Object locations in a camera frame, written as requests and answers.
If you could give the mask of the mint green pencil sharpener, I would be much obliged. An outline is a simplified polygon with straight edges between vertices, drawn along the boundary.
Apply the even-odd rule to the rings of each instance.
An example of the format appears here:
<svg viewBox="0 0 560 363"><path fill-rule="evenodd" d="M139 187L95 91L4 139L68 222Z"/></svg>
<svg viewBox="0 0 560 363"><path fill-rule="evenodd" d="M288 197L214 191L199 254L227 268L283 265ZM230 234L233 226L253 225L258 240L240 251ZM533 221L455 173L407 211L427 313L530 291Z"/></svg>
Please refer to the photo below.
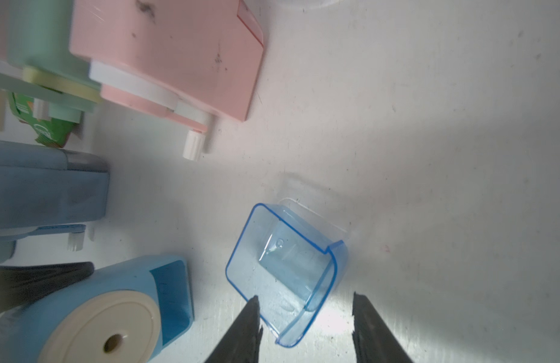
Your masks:
<svg viewBox="0 0 560 363"><path fill-rule="evenodd" d="M0 1L0 90L34 100L31 115L79 124L101 102L88 62L69 51L72 1Z"/></svg>

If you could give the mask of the clear blue tray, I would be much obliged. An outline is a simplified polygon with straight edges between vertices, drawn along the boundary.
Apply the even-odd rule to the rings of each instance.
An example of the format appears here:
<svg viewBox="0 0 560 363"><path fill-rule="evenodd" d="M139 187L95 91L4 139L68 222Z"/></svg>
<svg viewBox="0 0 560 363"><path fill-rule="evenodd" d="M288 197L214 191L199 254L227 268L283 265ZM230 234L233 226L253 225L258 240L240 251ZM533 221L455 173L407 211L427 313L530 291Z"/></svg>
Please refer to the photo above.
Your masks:
<svg viewBox="0 0 560 363"><path fill-rule="evenodd" d="M226 265L245 299L256 296L276 344L298 345L346 272L347 230L299 201L252 208Z"/></svg>

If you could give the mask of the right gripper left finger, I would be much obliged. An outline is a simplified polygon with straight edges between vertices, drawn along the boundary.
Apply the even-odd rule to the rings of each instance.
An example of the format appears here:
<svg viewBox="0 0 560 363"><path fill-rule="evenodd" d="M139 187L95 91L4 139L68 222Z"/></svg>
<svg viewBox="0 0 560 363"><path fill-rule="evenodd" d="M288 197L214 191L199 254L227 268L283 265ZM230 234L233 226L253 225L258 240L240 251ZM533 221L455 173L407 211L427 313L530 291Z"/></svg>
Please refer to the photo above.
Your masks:
<svg viewBox="0 0 560 363"><path fill-rule="evenodd" d="M240 311L205 363L257 363L259 362L262 336L260 302L258 296L253 296Z"/></svg>

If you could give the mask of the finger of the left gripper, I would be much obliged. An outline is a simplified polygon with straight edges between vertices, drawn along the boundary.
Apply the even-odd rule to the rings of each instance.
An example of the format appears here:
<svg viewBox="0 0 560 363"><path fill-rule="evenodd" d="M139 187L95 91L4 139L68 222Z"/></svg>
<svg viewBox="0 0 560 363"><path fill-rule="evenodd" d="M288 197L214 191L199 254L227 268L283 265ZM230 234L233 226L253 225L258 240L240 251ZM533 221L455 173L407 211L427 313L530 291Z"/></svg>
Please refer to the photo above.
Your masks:
<svg viewBox="0 0 560 363"><path fill-rule="evenodd" d="M0 266L0 314L83 281L94 272L91 262Z"/></svg>

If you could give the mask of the blue pencil sharpener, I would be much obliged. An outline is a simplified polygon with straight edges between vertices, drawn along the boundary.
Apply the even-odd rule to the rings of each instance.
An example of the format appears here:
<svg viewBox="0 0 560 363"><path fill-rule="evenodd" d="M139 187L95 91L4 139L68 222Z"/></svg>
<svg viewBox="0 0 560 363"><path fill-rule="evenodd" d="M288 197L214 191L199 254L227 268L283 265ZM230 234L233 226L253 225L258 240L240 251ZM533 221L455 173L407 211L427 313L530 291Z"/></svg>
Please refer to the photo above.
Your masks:
<svg viewBox="0 0 560 363"><path fill-rule="evenodd" d="M86 223L106 214L109 165L96 155L0 141L0 263L30 236L67 234L83 248Z"/></svg>
<svg viewBox="0 0 560 363"><path fill-rule="evenodd" d="M0 362L147 362L191 328L186 260L138 257L0 317Z"/></svg>

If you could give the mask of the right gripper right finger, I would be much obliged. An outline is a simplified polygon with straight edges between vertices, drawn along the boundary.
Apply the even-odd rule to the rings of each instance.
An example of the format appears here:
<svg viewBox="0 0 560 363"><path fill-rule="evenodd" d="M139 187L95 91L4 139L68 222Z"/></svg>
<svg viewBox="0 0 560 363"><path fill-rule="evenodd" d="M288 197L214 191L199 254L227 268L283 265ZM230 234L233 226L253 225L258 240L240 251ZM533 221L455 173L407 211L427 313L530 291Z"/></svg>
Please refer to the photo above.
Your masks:
<svg viewBox="0 0 560 363"><path fill-rule="evenodd" d="M408 353L402 348L367 296L354 293L352 315L354 320L352 339L358 363L412 363Z"/></svg>

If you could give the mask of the pink pencil sharpener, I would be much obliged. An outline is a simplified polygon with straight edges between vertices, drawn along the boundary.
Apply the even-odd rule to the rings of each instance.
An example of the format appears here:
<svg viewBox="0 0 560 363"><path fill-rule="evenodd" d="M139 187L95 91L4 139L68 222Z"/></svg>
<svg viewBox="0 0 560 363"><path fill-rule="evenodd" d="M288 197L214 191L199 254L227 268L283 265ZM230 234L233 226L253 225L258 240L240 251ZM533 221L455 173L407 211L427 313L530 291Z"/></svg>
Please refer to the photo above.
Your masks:
<svg viewBox="0 0 560 363"><path fill-rule="evenodd" d="M214 118L247 119L264 32L240 0L76 1L69 49L106 101L185 125L198 160Z"/></svg>

